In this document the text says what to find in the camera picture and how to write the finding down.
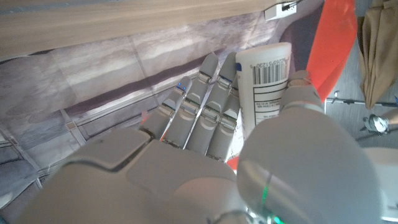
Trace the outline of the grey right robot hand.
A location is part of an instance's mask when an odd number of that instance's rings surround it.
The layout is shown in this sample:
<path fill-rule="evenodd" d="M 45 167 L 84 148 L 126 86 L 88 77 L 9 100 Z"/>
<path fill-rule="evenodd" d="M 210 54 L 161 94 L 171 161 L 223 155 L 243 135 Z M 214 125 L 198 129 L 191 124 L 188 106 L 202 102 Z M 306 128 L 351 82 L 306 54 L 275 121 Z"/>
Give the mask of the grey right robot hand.
<path fill-rule="evenodd" d="M 306 70 L 280 113 L 245 140 L 238 168 L 143 130 L 113 131 L 71 154 L 18 223 L 380 223 L 366 151 L 325 115 Z"/>

